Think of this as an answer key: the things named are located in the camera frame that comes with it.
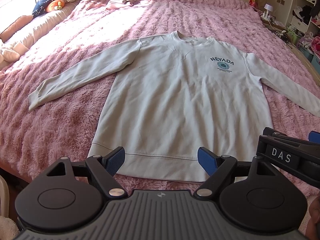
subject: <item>lampshade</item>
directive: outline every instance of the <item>lampshade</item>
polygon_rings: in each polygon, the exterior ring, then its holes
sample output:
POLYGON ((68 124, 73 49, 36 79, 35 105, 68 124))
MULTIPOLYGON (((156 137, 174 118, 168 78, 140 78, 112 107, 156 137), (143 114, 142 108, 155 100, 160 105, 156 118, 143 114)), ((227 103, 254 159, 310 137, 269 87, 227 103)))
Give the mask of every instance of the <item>lampshade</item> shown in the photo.
POLYGON ((269 4, 267 4, 267 3, 266 3, 266 5, 264 6, 264 8, 265 8, 266 10, 270 11, 270 12, 273 11, 273 7, 272 7, 271 5, 269 5, 269 4))

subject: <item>white table lamp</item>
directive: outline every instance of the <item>white table lamp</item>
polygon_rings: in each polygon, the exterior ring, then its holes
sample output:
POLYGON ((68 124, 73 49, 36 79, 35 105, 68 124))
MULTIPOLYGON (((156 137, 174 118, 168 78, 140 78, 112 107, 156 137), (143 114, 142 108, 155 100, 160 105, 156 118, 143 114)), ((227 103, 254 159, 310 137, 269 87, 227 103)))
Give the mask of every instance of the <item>white table lamp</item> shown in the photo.
POLYGON ((271 5, 269 5, 269 4, 266 3, 266 5, 264 6, 264 8, 267 10, 265 17, 266 17, 266 18, 269 18, 269 14, 270 14, 270 12, 273 11, 273 7, 272 7, 271 5))

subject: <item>blue storage box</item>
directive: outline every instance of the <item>blue storage box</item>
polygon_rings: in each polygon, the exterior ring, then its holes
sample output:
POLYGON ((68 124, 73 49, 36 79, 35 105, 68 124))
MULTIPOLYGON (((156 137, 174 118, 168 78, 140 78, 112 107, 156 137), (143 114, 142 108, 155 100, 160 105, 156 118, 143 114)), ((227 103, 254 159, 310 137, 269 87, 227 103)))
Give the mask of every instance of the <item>blue storage box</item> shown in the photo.
POLYGON ((313 52, 309 49, 306 49, 303 46, 299 46, 299 50, 303 53, 303 55, 309 60, 309 62, 312 62, 313 59, 313 52))
POLYGON ((311 64, 315 67, 316 71, 320 74, 320 60, 316 55, 313 56, 311 64))

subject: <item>white sweatshirt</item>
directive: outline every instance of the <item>white sweatshirt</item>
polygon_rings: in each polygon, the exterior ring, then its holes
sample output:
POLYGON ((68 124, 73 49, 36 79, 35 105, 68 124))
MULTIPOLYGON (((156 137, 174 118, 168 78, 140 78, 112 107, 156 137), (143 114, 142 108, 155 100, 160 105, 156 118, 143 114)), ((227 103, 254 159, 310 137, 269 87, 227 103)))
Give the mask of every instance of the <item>white sweatshirt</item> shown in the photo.
POLYGON ((44 80, 29 111, 114 72, 88 156, 123 146, 123 175, 204 181, 201 146, 251 161, 273 127, 260 82, 320 117, 316 96, 254 54, 177 31, 122 42, 44 80))

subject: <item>fluffy pink blanket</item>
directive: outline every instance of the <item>fluffy pink blanket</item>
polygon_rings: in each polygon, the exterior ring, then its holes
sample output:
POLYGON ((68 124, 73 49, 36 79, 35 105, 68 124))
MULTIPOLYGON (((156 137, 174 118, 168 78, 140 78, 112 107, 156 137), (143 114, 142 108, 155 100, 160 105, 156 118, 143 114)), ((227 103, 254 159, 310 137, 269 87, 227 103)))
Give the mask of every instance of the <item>fluffy pink blanket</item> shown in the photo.
MULTIPOLYGON (((106 10, 108 0, 82 0, 71 15, 41 38, 18 62, 0 71, 0 158, 31 179, 61 156, 84 160, 115 74, 28 112, 28 94, 49 77, 121 41, 179 30, 213 36, 285 73, 320 98, 320 89, 290 49, 240 0, 138 0, 106 10)), ((307 139, 320 119, 264 86, 275 129, 307 139)), ((289 176, 306 195, 317 190, 289 176)), ((195 184, 117 175, 126 187, 194 190, 195 184)))

